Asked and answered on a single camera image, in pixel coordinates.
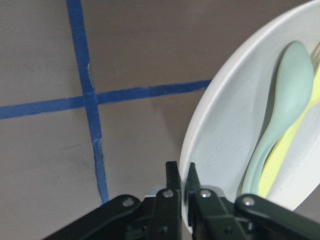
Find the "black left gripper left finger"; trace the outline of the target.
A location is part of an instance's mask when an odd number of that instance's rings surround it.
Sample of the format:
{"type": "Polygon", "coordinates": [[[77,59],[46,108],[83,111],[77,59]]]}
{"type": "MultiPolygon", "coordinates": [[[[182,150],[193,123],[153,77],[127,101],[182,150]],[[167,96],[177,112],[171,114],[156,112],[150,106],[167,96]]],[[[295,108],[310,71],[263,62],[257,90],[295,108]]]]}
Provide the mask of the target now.
{"type": "Polygon", "coordinates": [[[46,237],[48,240],[180,240],[181,179],[175,161],[165,164],[166,186],[155,196],[123,194],[46,237]]]}

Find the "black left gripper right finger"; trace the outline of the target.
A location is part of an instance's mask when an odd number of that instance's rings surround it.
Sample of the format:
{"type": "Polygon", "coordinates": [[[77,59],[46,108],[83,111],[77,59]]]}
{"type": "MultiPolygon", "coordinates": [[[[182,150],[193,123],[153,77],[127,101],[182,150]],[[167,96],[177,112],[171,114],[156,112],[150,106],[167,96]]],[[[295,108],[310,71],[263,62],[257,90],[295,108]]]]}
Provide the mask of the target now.
{"type": "Polygon", "coordinates": [[[320,225],[254,194],[235,202],[200,184],[191,163],[184,187],[186,224],[194,240],[318,240],[320,225]]]}

